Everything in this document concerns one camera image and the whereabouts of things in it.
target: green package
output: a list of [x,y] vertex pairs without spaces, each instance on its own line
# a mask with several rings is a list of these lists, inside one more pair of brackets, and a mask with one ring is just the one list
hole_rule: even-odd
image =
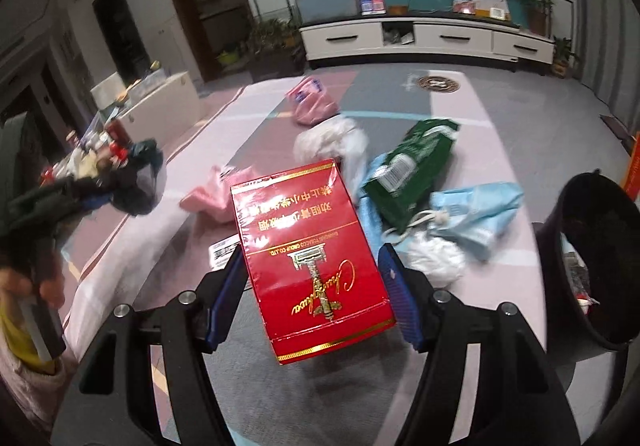
[[431,193],[459,129],[450,119],[419,121],[364,185],[380,214],[399,232],[411,221],[418,201]]

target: white cord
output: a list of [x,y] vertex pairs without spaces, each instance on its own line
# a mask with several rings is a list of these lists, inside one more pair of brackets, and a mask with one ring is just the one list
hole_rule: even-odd
[[407,224],[407,227],[404,233],[398,236],[397,242],[391,242],[387,239],[388,236],[391,236],[392,233],[396,231],[396,228],[389,228],[384,233],[382,233],[382,240],[384,242],[388,242],[389,244],[393,244],[394,246],[396,246],[409,236],[409,233],[411,233],[411,228],[414,228],[415,226],[420,226],[425,222],[435,222],[437,225],[446,224],[447,222],[449,222],[449,214],[447,213],[446,210],[442,210],[442,211],[424,210],[424,211],[417,212],[412,217],[410,222]]

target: silver screw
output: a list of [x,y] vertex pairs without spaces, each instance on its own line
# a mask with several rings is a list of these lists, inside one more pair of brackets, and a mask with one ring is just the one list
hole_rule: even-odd
[[433,299],[438,303],[448,303],[451,301],[451,293],[441,289],[433,293]]
[[182,305],[190,305],[196,301],[196,293],[194,293],[193,291],[181,292],[180,296],[178,296],[178,301]]
[[501,308],[502,312],[504,312],[507,316],[515,316],[518,313],[518,308],[510,301],[504,302]]
[[113,310],[113,315],[116,318],[123,318],[125,317],[127,314],[129,314],[129,306],[126,303],[120,304],[118,305],[114,310]]

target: pink package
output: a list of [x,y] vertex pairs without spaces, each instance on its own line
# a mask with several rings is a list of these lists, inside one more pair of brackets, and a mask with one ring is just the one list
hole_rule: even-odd
[[300,124],[313,126],[338,113],[334,101],[319,79],[306,77],[287,92],[293,118]]
[[190,213],[204,212],[220,224],[231,222],[236,217],[231,187],[258,177],[251,167],[223,172],[218,166],[214,166],[207,183],[190,191],[180,201],[180,207]]

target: white tv cabinet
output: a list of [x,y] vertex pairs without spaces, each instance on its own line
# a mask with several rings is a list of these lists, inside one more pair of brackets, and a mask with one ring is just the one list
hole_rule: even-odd
[[[385,42],[383,28],[412,29],[414,42]],[[334,58],[377,55],[449,55],[551,65],[554,43],[529,31],[498,23],[453,18],[381,16],[319,23],[300,29],[312,67],[337,64]]]

